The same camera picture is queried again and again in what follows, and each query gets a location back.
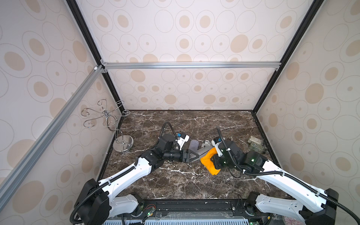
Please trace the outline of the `orange cleaning cloth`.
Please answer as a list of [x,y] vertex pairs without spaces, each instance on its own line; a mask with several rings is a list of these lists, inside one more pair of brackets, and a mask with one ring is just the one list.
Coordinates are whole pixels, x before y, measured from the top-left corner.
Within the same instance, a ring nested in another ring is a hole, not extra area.
[[206,167],[211,175],[217,175],[220,172],[220,169],[216,169],[214,163],[211,161],[211,158],[214,155],[217,155],[215,147],[210,149],[206,155],[200,159],[201,163]]

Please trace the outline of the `grey eyeglass case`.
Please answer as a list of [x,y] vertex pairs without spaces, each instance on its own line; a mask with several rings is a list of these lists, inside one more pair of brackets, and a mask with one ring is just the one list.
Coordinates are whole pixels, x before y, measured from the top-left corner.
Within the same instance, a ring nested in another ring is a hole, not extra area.
[[199,155],[199,158],[204,157],[212,148],[213,148],[213,146],[205,146],[203,148],[200,148],[197,151],[197,154]]

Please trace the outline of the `lavender eyeglass case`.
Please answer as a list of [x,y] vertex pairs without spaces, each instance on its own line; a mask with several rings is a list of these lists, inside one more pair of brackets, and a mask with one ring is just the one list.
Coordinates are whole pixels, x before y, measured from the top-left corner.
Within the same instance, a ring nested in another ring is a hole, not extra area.
[[199,141],[198,140],[191,140],[188,149],[191,151],[197,151],[199,148]]

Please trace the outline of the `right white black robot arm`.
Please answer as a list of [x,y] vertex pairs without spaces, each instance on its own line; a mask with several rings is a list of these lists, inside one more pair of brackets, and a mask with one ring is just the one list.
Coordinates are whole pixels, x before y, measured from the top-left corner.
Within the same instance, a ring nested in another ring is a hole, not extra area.
[[255,151],[244,153],[234,141],[222,136],[219,127],[216,130],[218,137],[212,140],[215,154],[211,156],[214,169],[235,169],[244,175],[260,178],[292,197],[283,199],[251,192],[242,205],[249,216],[255,216],[258,212],[271,213],[296,219],[306,225],[333,225],[337,209],[342,209],[356,223],[360,222],[355,213],[338,202],[339,195],[335,190],[310,185]]

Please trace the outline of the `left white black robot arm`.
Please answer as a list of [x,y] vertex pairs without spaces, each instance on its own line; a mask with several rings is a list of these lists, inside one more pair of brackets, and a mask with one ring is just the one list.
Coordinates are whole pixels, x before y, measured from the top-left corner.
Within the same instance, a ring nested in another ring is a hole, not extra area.
[[118,194],[160,168],[165,161],[188,164],[199,159],[197,151],[183,150],[188,140],[189,136],[185,133],[160,133],[156,143],[127,168],[100,181],[88,180],[70,214],[70,223],[101,225],[110,217],[135,212],[139,209],[140,200],[134,195],[118,197]]

